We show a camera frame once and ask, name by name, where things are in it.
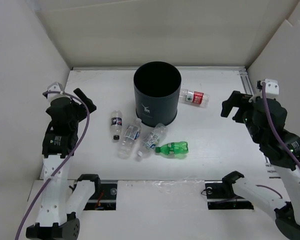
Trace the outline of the clear bottle blue Pepsi label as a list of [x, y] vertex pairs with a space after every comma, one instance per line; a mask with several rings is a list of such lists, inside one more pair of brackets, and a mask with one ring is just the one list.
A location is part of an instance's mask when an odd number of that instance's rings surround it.
[[122, 133], [122, 112], [120, 110], [115, 110], [111, 113], [110, 116], [110, 132], [112, 134], [113, 140], [118, 141], [120, 139], [120, 135]]

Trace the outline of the clear bottle red label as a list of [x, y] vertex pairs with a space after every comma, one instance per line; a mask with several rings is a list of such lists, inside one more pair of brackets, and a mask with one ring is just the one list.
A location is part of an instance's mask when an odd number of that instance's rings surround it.
[[179, 92], [179, 102], [195, 107], [206, 108], [210, 101], [210, 96], [200, 91], [181, 89]]

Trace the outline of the green plastic bottle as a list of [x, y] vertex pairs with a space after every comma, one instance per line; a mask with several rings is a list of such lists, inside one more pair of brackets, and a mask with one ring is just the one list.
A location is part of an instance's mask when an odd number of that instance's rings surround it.
[[189, 153], [187, 141], [170, 142], [162, 146], [155, 147], [155, 153], [169, 158], [183, 158]]

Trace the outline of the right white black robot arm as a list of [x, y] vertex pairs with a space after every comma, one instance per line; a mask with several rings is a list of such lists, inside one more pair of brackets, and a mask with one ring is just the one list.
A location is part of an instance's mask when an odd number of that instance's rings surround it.
[[275, 99], [257, 97], [233, 91], [222, 102], [221, 116], [229, 116], [237, 108], [233, 120], [244, 124], [259, 150], [280, 176], [289, 200], [275, 200], [263, 193], [240, 172], [233, 171], [222, 178], [221, 191], [227, 197], [237, 195], [252, 202], [267, 213], [278, 230], [289, 240], [300, 240], [300, 137], [284, 126], [287, 110]]

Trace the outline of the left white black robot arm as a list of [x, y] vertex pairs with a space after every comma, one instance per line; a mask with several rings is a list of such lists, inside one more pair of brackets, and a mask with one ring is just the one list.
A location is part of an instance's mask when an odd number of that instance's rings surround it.
[[97, 107], [80, 88], [69, 94], [55, 84], [43, 95], [50, 102], [46, 113], [51, 118], [42, 142], [43, 185], [20, 225], [24, 225], [40, 200], [36, 220], [26, 228], [26, 238], [76, 240], [80, 233], [80, 215], [89, 199], [101, 194], [101, 180], [97, 174], [82, 174], [68, 195], [68, 174], [75, 151], [87, 133], [90, 114]]

